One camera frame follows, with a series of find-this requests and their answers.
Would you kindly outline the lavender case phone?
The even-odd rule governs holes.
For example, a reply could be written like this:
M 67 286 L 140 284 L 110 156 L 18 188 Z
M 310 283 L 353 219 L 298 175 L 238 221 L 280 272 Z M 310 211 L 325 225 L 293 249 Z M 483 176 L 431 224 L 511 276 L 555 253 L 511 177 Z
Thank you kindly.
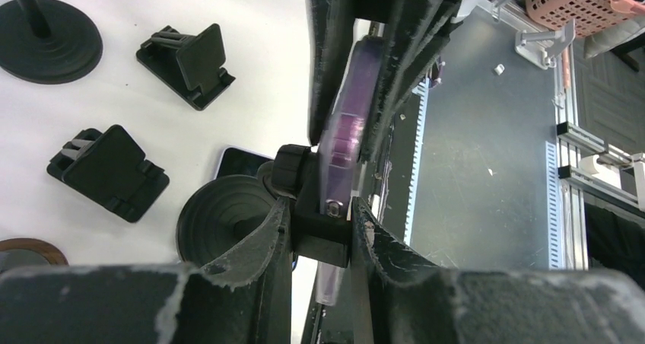
M 229 146 L 221 152 L 215 168 L 214 178 L 230 175 L 256 177 L 259 168 L 271 160 L 271 158 L 253 151 Z

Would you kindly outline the small black phone stand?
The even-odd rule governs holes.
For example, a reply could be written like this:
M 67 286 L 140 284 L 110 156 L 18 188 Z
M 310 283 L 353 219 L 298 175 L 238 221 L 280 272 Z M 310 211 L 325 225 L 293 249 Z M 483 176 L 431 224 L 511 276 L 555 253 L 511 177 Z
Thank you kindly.
M 236 80 L 224 67 L 227 57 L 218 24 L 195 36 L 166 26 L 144 41 L 135 56 L 197 111 L 208 107 Z

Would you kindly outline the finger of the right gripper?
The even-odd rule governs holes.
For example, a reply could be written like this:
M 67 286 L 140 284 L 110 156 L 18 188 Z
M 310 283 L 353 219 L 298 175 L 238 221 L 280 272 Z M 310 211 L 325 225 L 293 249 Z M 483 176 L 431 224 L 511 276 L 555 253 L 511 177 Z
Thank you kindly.
M 381 65 L 361 141 L 360 159 L 372 161 L 407 92 L 438 58 L 456 29 L 450 20 L 462 0 L 393 0 Z
M 353 44 L 356 0 L 306 0 L 311 40 L 308 139 L 318 145 Z

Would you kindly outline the brown round base phone stand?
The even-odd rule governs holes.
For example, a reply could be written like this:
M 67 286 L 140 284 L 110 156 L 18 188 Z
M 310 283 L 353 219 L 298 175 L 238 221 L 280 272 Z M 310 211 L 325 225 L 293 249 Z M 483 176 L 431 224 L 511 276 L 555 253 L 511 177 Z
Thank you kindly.
M 67 266 L 68 260 L 53 244 L 17 237 L 1 241 L 1 273 L 25 266 Z

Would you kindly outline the white case phone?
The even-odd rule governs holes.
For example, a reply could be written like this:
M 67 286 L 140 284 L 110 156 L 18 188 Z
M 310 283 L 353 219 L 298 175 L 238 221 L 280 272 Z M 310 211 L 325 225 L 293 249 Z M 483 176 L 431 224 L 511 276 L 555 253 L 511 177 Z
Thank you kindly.
M 319 155 L 319 211 L 345 223 L 351 204 L 361 139 L 377 85 L 382 37 L 365 36 L 351 52 L 341 87 L 322 133 Z

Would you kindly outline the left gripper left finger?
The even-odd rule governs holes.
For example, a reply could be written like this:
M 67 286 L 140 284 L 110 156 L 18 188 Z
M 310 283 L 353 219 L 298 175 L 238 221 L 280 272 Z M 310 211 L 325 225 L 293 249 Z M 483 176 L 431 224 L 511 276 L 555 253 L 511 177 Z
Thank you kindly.
M 288 343 L 290 202 L 211 263 L 31 266 L 1 277 L 3 343 Z

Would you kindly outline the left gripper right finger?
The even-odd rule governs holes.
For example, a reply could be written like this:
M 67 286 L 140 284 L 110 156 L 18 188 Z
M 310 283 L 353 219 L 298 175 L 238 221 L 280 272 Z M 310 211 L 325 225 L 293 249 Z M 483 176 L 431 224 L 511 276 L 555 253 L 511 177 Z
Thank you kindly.
M 644 293 L 609 270 L 436 266 L 351 205 L 356 343 L 642 343 Z

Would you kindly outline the black pole stand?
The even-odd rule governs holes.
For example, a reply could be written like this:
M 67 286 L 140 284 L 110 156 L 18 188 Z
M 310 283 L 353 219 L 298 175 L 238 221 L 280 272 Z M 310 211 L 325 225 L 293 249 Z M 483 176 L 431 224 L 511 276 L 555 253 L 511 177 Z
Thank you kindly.
M 1 5 L 1 68 L 36 84 L 64 84 L 92 72 L 103 55 L 95 23 L 59 0 Z
M 176 226 L 180 259 L 204 266 L 254 232 L 278 197 L 291 213 L 294 252 L 345 268 L 351 252 L 347 220 L 356 161 L 342 151 L 283 145 L 256 177 L 219 177 L 197 190 Z

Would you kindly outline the black folding phone stand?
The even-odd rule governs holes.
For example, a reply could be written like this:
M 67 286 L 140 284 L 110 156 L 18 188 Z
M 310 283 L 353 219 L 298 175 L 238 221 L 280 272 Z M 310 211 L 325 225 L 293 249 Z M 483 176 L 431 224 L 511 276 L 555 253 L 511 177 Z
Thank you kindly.
M 48 175 L 128 223 L 138 222 L 170 183 L 121 125 L 80 131 L 54 155 Z

